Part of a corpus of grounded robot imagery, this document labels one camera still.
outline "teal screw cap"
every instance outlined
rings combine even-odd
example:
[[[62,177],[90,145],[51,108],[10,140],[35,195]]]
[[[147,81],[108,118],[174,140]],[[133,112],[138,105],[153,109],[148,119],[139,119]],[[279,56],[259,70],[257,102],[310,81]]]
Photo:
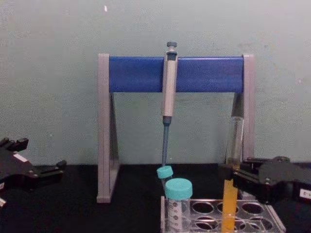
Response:
[[[156,170],[159,179],[165,179],[173,175],[171,166],[162,166]]]
[[[187,179],[175,178],[165,183],[165,196],[173,200],[185,200],[192,196],[192,183]]]

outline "black clamp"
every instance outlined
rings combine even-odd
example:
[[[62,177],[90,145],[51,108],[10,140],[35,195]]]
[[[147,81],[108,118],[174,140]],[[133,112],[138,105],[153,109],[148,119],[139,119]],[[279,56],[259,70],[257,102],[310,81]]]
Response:
[[[233,185],[271,204],[282,199],[311,203],[311,169],[301,168],[287,157],[249,158],[239,169],[219,165],[219,177],[233,179]]]

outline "rack hole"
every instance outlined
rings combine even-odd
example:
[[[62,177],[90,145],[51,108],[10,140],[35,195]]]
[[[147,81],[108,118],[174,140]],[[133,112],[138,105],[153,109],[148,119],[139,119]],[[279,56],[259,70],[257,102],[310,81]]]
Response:
[[[255,229],[263,228],[262,230],[268,231],[273,228],[272,223],[264,217],[252,217],[249,220],[250,220],[249,225]]]
[[[261,214],[263,212],[263,208],[256,203],[246,203],[242,206],[242,209],[249,213],[249,214],[253,214],[253,215],[258,215]]]
[[[218,223],[211,217],[199,217],[195,225],[203,230],[213,230],[218,227]]]
[[[197,202],[193,204],[192,208],[201,214],[209,214],[214,210],[214,207],[208,202]]]

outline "test tube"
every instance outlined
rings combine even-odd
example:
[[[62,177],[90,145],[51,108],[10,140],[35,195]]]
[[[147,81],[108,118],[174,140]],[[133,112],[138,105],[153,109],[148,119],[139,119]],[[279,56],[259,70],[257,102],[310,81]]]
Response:
[[[229,138],[226,148],[226,164],[234,169],[240,167],[243,142],[243,95],[235,94]],[[237,205],[238,190],[233,186],[233,180],[224,183],[222,232],[234,231],[234,216]]]
[[[191,228],[190,198],[192,183],[175,178],[166,182],[165,196],[168,200],[168,229],[171,233],[188,233]]]
[[[243,123],[241,116],[232,116],[229,130],[229,138],[226,148],[226,164],[238,167],[241,162],[242,141],[243,141]]]

